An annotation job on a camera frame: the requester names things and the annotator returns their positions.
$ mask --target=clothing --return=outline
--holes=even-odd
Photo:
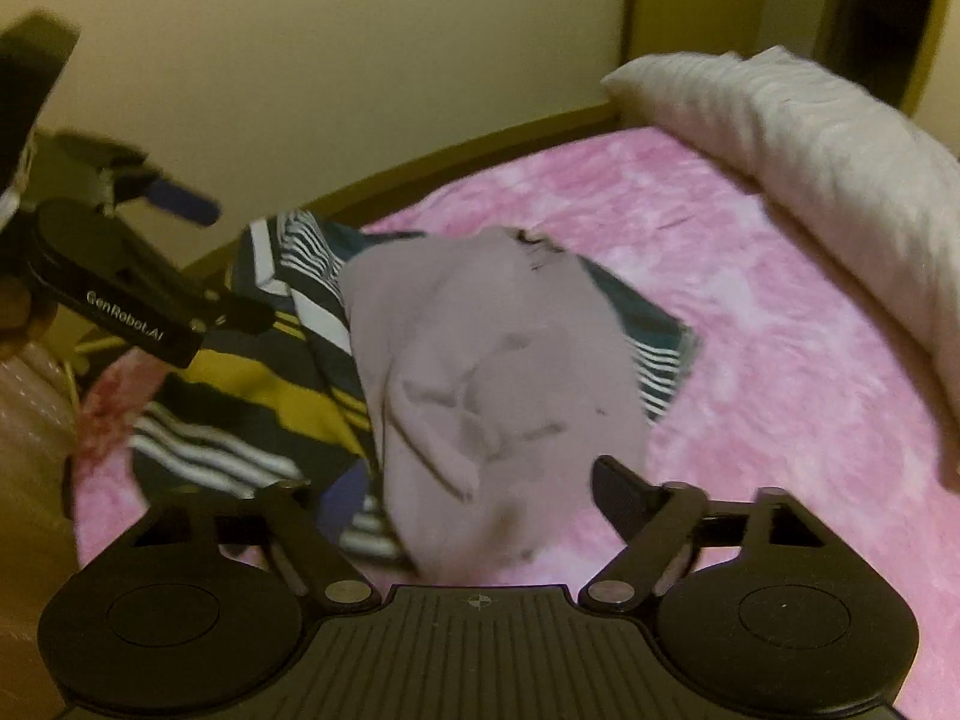
[[[340,287],[384,507],[426,581],[536,554],[589,507],[598,456],[642,470],[632,349],[573,254],[491,227],[372,248]]]
[[[339,275],[369,247],[421,235],[364,234],[306,211],[255,221],[241,237],[229,285],[269,301],[277,323],[256,338],[213,329],[194,365],[165,379],[131,439],[147,500],[187,483],[250,495],[276,478],[307,478],[320,493],[318,527],[352,560],[408,565],[382,512],[379,475],[367,466],[373,435]],[[637,391],[656,421],[690,369],[697,336],[616,276],[580,262],[634,344]]]

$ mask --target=screw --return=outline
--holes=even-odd
[[[356,579],[343,579],[328,584],[323,591],[323,595],[328,597],[335,604],[360,604],[373,595],[373,591],[368,584]]]
[[[620,605],[627,603],[634,597],[634,589],[625,581],[616,579],[604,579],[603,581],[594,581],[587,588],[587,595],[599,604]]]

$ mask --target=bed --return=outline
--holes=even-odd
[[[791,490],[917,615],[920,651],[899,708],[953,717],[960,453],[923,349],[757,185],[656,127],[493,167],[370,229],[467,236],[493,223],[548,233],[694,327],[703,349],[653,429],[649,477],[728,500],[761,485]],[[165,372],[131,352],[83,404],[73,466],[81,563],[145,511],[125,442]],[[576,512],[531,565],[488,581],[576,591],[621,546],[598,512]],[[410,578],[371,579],[385,589]]]

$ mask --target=circular pad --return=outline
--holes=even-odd
[[[109,610],[109,627],[140,647],[176,647],[200,638],[220,616],[220,604],[192,584],[150,584],[121,596]]]
[[[164,717],[214,709],[296,649],[301,607],[280,579],[219,553],[164,549],[92,563],[45,608],[43,659],[85,704]]]
[[[802,584],[755,590],[740,602],[740,622],[776,647],[814,650],[846,634],[850,613],[827,592]]]

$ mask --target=striped cloth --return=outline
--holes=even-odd
[[[277,313],[261,336],[208,333],[187,370],[167,377],[134,425],[133,472],[148,500],[184,484],[250,497],[308,479],[320,531],[357,562],[408,567],[383,514],[373,434],[350,351],[338,275],[371,245],[419,233],[365,235],[306,211],[258,220],[229,274],[240,295]],[[661,418],[696,354],[693,331],[601,266],[582,260],[634,351],[637,392]]]

